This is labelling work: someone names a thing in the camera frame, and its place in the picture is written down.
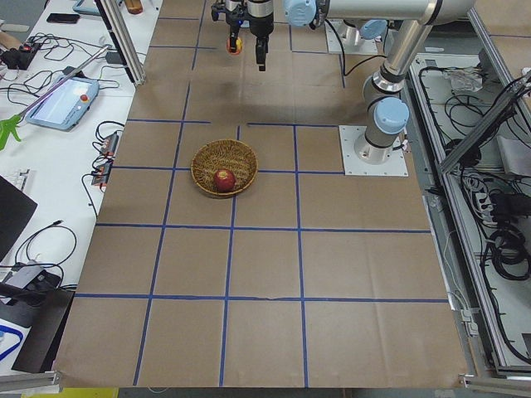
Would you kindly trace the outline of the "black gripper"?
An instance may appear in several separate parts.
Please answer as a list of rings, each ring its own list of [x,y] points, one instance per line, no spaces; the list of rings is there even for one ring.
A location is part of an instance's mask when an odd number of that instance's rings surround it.
[[[211,18],[214,22],[217,22],[221,15],[225,17],[225,22],[230,26],[227,50],[229,52],[240,50],[241,38],[239,37],[239,32],[240,27],[243,27],[247,20],[246,2],[232,0],[215,1],[211,5]]]
[[[247,13],[250,31],[257,37],[256,64],[259,71],[265,71],[269,52],[269,35],[274,30],[274,2],[272,0],[248,0]]]

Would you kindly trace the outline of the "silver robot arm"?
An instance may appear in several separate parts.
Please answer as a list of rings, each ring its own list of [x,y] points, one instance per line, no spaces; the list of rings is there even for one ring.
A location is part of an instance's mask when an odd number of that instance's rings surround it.
[[[409,108],[398,94],[414,58],[436,25],[463,17],[473,1],[284,1],[286,21],[296,27],[318,26],[326,17],[342,20],[400,20],[397,39],[379,70],[363,87],[368,107],[365,132],[353,148],[360,160],[383,164],[389,158],[397,136],[409,119]]]
[[[308,26],[314,30],[324,25],[329,13],[328,1],[284,1],[286,21],[296,27]],[[256,50],[267,53],[269,36],[274,31],[274,3],[272,1],[215,1],[211,16],[215,22],[225,17],[229,26],[227,50],[236,54],[243,48],[239,31],[247,24],[256,38]],[[344,19],[343,24],[359,32],[364,40],[381,36],[387,28],[385,19]]]

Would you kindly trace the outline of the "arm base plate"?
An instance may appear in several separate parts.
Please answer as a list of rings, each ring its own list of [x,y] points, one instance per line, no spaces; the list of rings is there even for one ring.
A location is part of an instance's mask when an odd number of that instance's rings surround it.
[[[387,30],[387,20],[330,20],[325,23],[328,53],[373,56],[377,38]]]
[[[343,172],[350,177],[407,177],[399,137],[389,148],[377,148],[365,137],[365,126],[339,125]]]

